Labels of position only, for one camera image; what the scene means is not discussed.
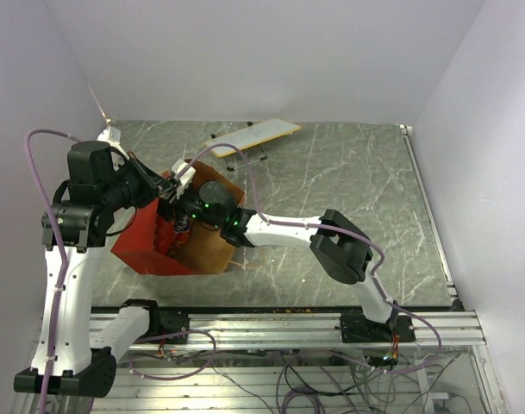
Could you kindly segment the aluminium rail frame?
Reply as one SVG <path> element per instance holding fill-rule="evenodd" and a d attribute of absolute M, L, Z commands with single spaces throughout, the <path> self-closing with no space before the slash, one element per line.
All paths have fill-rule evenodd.
<path fill-rule="evenodd" d="M 499 413 L 472 311 L 417 309 L 414 342 L 344 343 L 354 310 L 181 310 L 186 344 L 136 343 L 107 396 L 49 413 Z"/>

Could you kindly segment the red candy bag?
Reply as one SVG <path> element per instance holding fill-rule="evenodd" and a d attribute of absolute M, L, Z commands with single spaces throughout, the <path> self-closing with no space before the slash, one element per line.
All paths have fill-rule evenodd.
<path fill-rule="evenodd" d="M 189 241 L 191 218 L 181 216 L 177 221 L 166 220 L 157 215 L 154 231 L 153 249 L 155 252 L 173 257 Z"/>

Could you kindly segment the red and brown paper bag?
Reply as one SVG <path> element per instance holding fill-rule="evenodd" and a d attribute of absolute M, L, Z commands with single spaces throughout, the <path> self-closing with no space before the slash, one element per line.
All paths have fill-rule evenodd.
<path fill-rule="evenodd" d="M 173 213 L 165 219 L 155 200 L 135 212 L 110 252 L 138 274 L 170 277 L 225 273 L 235 248 L 198 218 Z"/>

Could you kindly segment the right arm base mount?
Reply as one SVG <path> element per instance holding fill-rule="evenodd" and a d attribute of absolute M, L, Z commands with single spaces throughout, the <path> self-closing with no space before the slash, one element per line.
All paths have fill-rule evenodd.
<path fill-rule="evenodd" d="M 341 333 L 344 343 L 414 342 L 416 334 L 412 319 L 396 316 L 391 323 L 375 323 L 362 314 L 343 313 L 334 329 Z"/>

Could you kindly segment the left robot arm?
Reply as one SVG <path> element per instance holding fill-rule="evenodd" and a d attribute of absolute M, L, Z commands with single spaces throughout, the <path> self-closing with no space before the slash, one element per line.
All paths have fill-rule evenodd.
<path fill-rule="evenodd" d="M 41 338 L 16 392 L 102 398 L 117 362 L 137 339 L 153 342 L 162 322 L 152 300 L 132 299 L 96 338 L 90 334 L 93 279 L 121 209 L 173 197 L 175 184 L 106 141 L 82 141 L 68 155 L 69 179 L 47 203 L 42 243 L 47 294 Z"/>

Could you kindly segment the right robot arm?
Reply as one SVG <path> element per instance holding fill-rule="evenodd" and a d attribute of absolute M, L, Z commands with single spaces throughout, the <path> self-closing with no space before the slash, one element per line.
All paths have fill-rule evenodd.
<path fill-rule="evenodd" d="M 308 249 L 331 279 L 353 287 L 372 339 L 385 341 L 396 332 L 397 303 L 377 275 L 384 251 L 339 211 L 327 209 L 320 216 L 305 218 L 269 216 L 239 206 L 215 180 L 198 190 L 176 185 L 169 201 L 173 210 L 212 226 L 234 247 Z"/>

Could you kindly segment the small whiteboard on stand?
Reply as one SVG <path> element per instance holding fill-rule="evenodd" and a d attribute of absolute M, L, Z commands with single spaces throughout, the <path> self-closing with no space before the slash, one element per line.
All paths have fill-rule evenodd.
<path fill-rule="evenodd" d="M 247 122 L 243 129 L 227 133 L 222 136 L 211 134 L 210 139 L 204 143 L 205 147 L 210 147 L 210 152 L 219 159 L 223 159 L 226 169 L 234 172 L 246 164 L 237 164 L 235 166 L 228 163 L 227 157 L 236 154 L 235 148 L 242 152 L 257 147 L 260 150 L 260 156 L 254 162 L 261 162 L 268 159 L 263 144 L 273 141 L 283 136 L 290 136 L 300 131 L 301 125 L 288 122 L 279 118 L 273 118 L 263 122 Z"/>

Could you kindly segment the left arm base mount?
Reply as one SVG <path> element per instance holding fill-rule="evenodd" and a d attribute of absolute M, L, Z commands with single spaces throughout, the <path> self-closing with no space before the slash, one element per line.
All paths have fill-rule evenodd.
<path fill-rule="evenodd" d="M 157 341 L 164 344 L 186 344 L 188 335 L 183 335 L 190 327 L 189 317 L 179 311 L 161 310 L 155 320 L 149 324 L 144 338 L 157 336 Z"/>

